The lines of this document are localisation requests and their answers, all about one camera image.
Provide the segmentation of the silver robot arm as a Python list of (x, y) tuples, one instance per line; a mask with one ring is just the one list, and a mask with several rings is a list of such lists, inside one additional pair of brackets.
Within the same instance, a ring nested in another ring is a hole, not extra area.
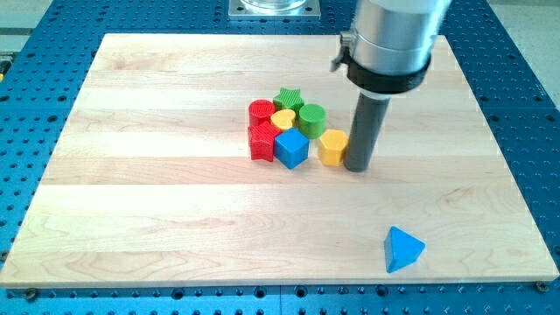
[(358, 88), (396, 95), (418, 87), (450, 0), (359, 0), (331, 70), (347, 65)]

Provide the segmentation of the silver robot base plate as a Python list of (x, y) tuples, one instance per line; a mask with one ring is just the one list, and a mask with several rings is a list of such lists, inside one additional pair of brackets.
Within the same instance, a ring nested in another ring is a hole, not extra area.
[(320, 19), (319, 0), (229, 0), (229, 20)]

